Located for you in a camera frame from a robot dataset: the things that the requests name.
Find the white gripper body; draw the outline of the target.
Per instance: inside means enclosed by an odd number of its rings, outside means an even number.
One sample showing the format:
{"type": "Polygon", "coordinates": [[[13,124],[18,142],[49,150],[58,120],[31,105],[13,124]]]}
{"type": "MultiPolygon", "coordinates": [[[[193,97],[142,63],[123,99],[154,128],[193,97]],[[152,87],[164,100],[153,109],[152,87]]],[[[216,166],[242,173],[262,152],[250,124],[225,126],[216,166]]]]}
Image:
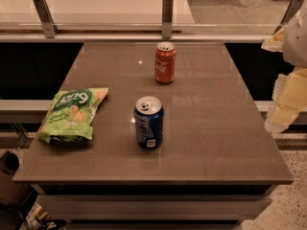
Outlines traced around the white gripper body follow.
{"type": "Polygon", "coordinates": [[[283,58],[295,67],[307,67],[307,9],[289,21],[283,41],[283,58]]]}

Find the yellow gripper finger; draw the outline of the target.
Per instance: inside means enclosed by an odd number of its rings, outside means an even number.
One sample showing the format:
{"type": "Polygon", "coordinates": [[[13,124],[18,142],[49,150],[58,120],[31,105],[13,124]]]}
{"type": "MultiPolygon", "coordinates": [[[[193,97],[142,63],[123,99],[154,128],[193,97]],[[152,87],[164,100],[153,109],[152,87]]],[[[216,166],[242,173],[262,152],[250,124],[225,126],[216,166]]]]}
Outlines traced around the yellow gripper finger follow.
{"type": "Polygon", "coordinates": [[[307,68],[295,68],[288,76],[279,74],[274,84],[265,130],[269,133],[284,131],[306,107],[307,68]]]}
{"type": "Polygon", "coordinates": [[[271,36],[269,39],[266,39],[262,43],[261,48],[270,52],[282,53],[286,28],[287,26],[283,26],[273,36],[271,36]]]}

